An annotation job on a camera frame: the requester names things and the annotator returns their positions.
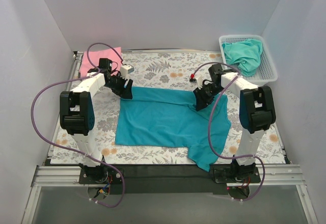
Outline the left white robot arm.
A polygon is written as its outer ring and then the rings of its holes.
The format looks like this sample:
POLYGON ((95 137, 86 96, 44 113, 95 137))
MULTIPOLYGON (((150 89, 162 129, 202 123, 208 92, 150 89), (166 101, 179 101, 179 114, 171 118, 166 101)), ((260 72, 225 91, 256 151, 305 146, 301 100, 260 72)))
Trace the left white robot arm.
POLYGON ((128 74, 134 71, 131 65, 122 65, 117 74, 113 75, 112 61, 100 58, 99 65, 90 69, 85 79, 72 89, 60 94, 60 126, 75 140, 78 150, 86 154, 85 163, 79 166, 86 177, 96 183, 108 179, 108 170, 101 163, 102 154, 95 143, 94 126, 96 118, 92 98, 102 87, 123 99, 132 99, 133 80, 128 74))

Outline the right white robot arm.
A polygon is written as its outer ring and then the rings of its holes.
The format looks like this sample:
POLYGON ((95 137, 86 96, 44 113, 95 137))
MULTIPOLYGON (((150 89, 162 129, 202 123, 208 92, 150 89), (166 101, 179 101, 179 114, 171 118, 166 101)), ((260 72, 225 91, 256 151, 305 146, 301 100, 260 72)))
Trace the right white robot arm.
POLYGON ((196 110, 209 105, 217 107, 225 91, 230 91, 239 98, 239 120, 242 135, 236 154, 228 157, 230 164, 213 168, 216 183, 262 183, 256 161, 257 150, 265 131, 276 121, 276 112, 271 88, 259 87, 244 78, 230 65, 210 62, 208 69, 210 80, 190 75, 189 80, 197 83, 194 90, 196 110))

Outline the teal blue t shirt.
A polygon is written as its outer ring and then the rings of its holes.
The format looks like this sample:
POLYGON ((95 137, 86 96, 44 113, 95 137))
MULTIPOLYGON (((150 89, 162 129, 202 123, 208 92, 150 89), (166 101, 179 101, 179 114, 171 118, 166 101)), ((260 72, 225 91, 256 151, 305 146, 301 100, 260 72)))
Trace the teal blue t shirt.
POLYGON ((205 171, 218 160, 231 128, 226 95, 216 109, 200 111, 190 91, 133 87, 132 95, 120 100, 117 145, 186 147, 188 158, 205 171))

